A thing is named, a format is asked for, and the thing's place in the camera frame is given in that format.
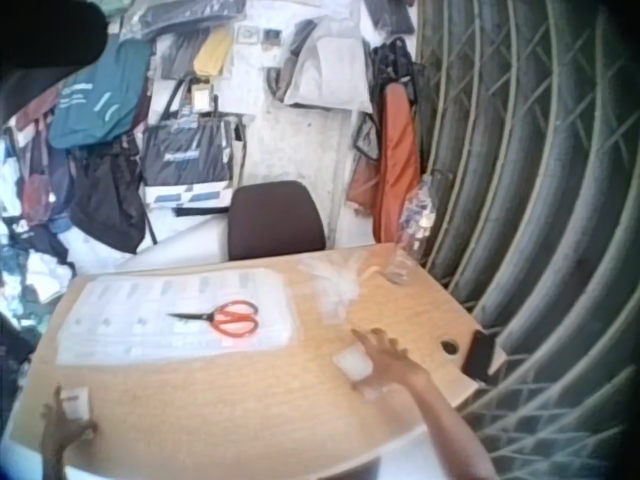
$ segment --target brown chair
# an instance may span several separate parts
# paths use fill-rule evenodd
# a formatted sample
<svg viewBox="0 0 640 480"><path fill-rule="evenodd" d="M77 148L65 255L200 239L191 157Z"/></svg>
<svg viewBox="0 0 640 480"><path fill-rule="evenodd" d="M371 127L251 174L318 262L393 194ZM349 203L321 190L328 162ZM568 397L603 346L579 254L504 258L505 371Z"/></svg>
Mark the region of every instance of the brown chair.
<svg viewBox="0 0 640 480"><path fill-rule="evenodd" d="M287 180L240 187L229 207L229 260L275 257L327 248L309 190Z"/></svg>

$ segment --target hand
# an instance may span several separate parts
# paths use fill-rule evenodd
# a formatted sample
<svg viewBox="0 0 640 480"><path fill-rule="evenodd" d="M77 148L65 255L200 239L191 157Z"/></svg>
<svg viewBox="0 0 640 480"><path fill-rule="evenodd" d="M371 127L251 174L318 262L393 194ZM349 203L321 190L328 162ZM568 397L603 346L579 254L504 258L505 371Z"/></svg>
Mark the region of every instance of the hand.
<svg viewBox="0 0 640 480"><path fill-rule="evenodd" d="M98 426L93 420L69 420L64 413L58 385L53 392L53 406L46 403L41 414L45 421L40 448L43 455L61 455L71 444L80 440L87 431L97 431Z"/></svg>
<svg viewBox="0 0 640 480"><path fill-rule="evenodd" d="M397 383L409 388L417 382L431 381L429 372L411 360L407 349L400 349L398 340L389 338L384 330L374 328L370 334L365 334L353 329L351 333L373 363L372 375L358 382L357 386L377 389Z"/></svg>

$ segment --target scissor blade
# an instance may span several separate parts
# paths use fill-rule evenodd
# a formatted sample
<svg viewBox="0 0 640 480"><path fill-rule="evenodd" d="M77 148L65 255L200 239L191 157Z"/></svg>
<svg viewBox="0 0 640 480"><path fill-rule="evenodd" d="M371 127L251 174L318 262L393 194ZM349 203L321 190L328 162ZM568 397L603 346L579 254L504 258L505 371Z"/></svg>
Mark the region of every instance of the scissor blade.
<svg viewBox="0 0 640 480"><path fill-rule="evenodd" d="M209 318L208 314L202 313L170 313L169 316L180 320L207 320Z"/></svg>

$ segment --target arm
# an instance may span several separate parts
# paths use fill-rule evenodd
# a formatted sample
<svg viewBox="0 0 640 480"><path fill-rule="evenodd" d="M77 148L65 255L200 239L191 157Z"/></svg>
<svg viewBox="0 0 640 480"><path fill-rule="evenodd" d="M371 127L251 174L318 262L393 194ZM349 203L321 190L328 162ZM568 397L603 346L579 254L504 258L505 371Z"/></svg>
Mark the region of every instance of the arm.
<svg viewBox="0 0 640 480"><path fill-rule="evenodd" d="M373 374L358 386L379 388L396 383L406 388L424 418L445 468L456 480L498 478L489 454L462 417L449 405L429 372L411 360L398 341L380 329L353 335L373 363Z"/></svg>
<svg viewBox="0 0 640 480"><path fill-rule="evenodd" d="M95 432L97 425L93 420L78 422L67 419L62 407L58 385L53 394L53 404L44 405L42 419L45 421L40 450L42 453L42 479L64 480L64 452L79 440L85 432Z"/></svg>

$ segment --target table hole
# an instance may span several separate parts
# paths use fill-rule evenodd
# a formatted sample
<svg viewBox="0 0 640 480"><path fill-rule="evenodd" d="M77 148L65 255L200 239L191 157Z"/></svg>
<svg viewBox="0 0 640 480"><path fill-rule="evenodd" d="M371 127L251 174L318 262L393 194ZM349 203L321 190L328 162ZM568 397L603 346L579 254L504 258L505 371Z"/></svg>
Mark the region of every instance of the table hole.
<svg viewBox="0 0 640 480"><path fill-rule="evenodd" d="M460 351L458 342L450 338L442 340L440 342L440 346L442 347L442 350L444 350L444 353L446 353L450 357L455 357L456 355L458 355L458 352Z"/></svg>

